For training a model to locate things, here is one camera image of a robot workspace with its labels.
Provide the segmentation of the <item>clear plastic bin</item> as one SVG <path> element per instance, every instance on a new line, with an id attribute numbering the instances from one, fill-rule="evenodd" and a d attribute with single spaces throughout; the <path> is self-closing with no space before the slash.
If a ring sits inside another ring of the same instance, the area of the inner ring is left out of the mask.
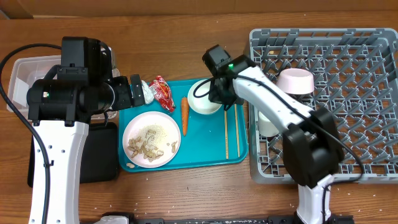
<path id="1" fill-rule="evenodd" d="M 15 61 L 9 82 L 8 98 L 27 119 L 27 92 L 33 83 L 42 79 L 54 66 L 61 63 L 61 55 L 20 58 Z"/>

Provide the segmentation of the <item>pink bowl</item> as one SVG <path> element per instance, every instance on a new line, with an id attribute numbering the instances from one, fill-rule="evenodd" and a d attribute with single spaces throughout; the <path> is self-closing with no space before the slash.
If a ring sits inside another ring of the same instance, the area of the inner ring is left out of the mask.
<path id="1" fill-rule="evenodd" d="M 313 74 L 301 68 L 287 68 L 279 74 L 276 85 L 288 94 L 310 94 L 314 91 Z"/>

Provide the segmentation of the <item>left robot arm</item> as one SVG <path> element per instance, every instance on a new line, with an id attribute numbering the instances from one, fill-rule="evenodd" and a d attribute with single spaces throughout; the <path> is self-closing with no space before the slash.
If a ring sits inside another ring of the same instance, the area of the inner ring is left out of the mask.
<path id="1" fill-rule="evenodd" d="M 35 165 L 30 223 L 78 223 L 80 167 L 91 117 L 145 103 L 139 75 L 113 76 L 98 39 L 64 37 L 61 62 L 27 92 Z"/>

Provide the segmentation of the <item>grey dishwasher rack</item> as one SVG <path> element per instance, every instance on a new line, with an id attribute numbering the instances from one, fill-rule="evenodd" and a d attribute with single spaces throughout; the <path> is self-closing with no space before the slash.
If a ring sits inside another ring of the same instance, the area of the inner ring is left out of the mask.
<path id="1" fill-rule="evenodd" d="M 340 164 L 338 180 L 362 172 L 364 184 L 397 183 L 394 29 L 253 29 L 246 53 L 272 81 L 286 68 L 313 73 L 313 93 L 298 100 L 329 109 L 341 140 L 353 151 Z"/>

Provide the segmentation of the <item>orange carrot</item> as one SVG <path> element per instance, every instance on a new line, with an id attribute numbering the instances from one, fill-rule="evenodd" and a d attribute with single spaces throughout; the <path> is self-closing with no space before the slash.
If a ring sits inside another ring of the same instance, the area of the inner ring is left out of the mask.
<path id="1" fill-rule="evenodd" d="M 181 113 L 182 113 L 182 133 L 183 136 L 187 135 L 187 128 L 188 128 L 188 119 L 189 119 L 189 104 L 188 99 L 183 97 L 181 100 Z"/>

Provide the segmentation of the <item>white bowl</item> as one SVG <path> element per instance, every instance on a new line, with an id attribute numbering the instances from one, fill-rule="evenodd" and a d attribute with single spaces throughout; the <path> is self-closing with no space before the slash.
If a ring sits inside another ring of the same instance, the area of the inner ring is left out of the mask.
<path id="1" fill-rule="evenodd" d="M 196 87 L 204 81 L 205 80 L 199 80 L 192 85 L 192 87 L 189 89 L 187 100 L 191 109 L 196 113 L 210 115 L 217 112 L 221 108 L 221 104 L 211 102 L 208 99 L 209 95 L 206 95 L 202 98 L 196 98 L 193 95 Z"/>

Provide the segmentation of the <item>peanut and rice scraps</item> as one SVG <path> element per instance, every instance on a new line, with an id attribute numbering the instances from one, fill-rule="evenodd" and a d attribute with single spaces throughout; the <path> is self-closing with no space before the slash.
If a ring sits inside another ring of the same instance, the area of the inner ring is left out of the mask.
<path id="1" fill-rule="evenodd" d="M 152 124 L 144 126 L 127 142 L 127 154 L 131 159 L 141 158 L 149 164 L 170 159 L 177 152 L 180 137 L 174 130 Z"/>

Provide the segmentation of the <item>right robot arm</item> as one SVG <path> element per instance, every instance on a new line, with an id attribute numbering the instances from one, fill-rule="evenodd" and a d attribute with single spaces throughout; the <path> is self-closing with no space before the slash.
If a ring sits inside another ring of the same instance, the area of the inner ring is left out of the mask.
<path id="1" fill-rule="evenodd" d="M 284 166 L 298 184 L 295 219 L 326 223 L 331 217 L 330 185 L 344 156 L 333 115 L 291 98 L 258 66 L 240 70 L 225 65 L 210 72 L 212 82 L 224 79 L 232 84 L 232 93 L 255 106 L 281 133 Z"/>

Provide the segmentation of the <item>black plastic bin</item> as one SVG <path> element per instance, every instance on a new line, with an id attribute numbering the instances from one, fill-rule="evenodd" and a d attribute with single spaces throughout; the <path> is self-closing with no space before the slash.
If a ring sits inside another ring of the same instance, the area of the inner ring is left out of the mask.
<path id="1" fill-rule="evenodd" d="M 81 158 L 82 184 L 114 180 L 119 175 L 118 127 L 108 122 L 90 125 Z"/>

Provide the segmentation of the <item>red snack wrapper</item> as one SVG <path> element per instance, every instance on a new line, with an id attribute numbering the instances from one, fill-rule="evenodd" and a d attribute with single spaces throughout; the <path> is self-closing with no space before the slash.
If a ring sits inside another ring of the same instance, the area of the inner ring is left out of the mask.
<path id="1" fill-rule="evenodd" d="M 149 90 L 157 100 L 163 109 L 170 113 L 175 110 L 175 104 L 172 99 L 172 91 L 167 82 L 162 76 L 156 76 L 156 78 L 150 83 Z"/>

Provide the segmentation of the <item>white plastic cup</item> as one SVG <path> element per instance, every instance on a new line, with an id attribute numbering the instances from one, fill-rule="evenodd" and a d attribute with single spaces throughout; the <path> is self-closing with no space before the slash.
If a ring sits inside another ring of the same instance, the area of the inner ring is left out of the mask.
<path id="1" fill-rule="evenodd" d="M 272 122 L 265 117 L 260 111 L 258 112 L 257 128 L 259 134 L 267 138 L 279 134 L 279 130 L 272 124 Z"/>

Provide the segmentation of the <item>pink plate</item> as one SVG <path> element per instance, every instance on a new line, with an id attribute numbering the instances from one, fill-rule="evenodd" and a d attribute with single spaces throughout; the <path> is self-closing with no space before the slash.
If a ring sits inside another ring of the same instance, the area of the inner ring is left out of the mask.
<path id="1" fill-rule="evenodd" d="M 153 169 L 166 165 L 178 153 L 182 136 L 169 115 L 157 111 L 142 113 L 126 126 L 121 149 L 135 166 Z"/>

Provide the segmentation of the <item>teal serving tray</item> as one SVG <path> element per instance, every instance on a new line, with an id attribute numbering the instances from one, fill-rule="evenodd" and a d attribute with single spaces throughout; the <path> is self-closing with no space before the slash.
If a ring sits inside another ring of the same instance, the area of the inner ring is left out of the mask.
<path id="1" fill-rule="evenodd" d="M 173 113 L 168 113 L 160 104 L 155 101 L 149 105 L 130 108 L 119 112 L 119 147 L 118 156 L 121 167 L 127 172 L 147 172 L 153 169 L 147 169 L 139 166 L 130 168 L 127 156 L 121 149 L 121 139 L 128 123 L 136 116 L 148 112 L 158 111 L 169 115 L 182 127 L 180 103 L 181 98 L 187 96 L 189 89 L 198 80 L 175 80 L 168 81 L 171 88 L 172 98 L 176 105 Z M 202 115 L 190 110 L 188 119 L 187 135 L 182 136 L 181 146 L 177 155 L 166 165 L 155 168 L 155 170 L 172 170 L 196 168 L 204 166 L 215 166 L 224 164 L 239 163 L 244 160 L 248 154 L 248 138 L 246 134 L 246 122 L 244 111 L 241 105 L 237 106 L 239 123 L 239 143 L 240 157 L 237 155 L 236 129 L 234 121 L 234 107 L 227 111 L 228 114 L 228 148 L 229 159 L 226 159 L 225 136 L 224 136 L 224 110 L 221 108 L 211 115 Z"/>

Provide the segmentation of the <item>white tissue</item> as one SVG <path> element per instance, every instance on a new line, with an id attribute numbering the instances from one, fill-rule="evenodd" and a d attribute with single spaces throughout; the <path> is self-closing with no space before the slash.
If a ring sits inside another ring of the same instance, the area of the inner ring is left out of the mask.
<path id="1" fill-rule="evenodd" d="M 148 84 L 144 80 L 141 81 L 141 86 L 142 86 L 142 90 L 143 90 L 145 104 L 149 105 L 153 102 L 154 95 L 153 95 L 152 91 L 150 90 Z"/>

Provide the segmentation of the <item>wooden chopstick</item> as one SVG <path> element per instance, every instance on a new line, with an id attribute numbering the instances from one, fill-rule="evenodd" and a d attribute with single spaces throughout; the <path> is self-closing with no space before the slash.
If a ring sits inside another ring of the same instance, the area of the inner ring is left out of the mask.
<path id="1" fill-rule="evenodd" d="M 225 136 L 225 153 L 226 159 L 229 159 L 229 148 L 228 148 L 228 114 L 224 111 L 224 136 Z"/>
<path id="2" fill-rule="evenodd" d="M 234 121 L 235 121 L 235 129 L 236 129 L 236 145 L 237 145 L 237 155 L 240 157 L 240 143 L 239 143 L 239 123 L 238 123 L 238 111 L 237 105 L 234 104 Z"/>

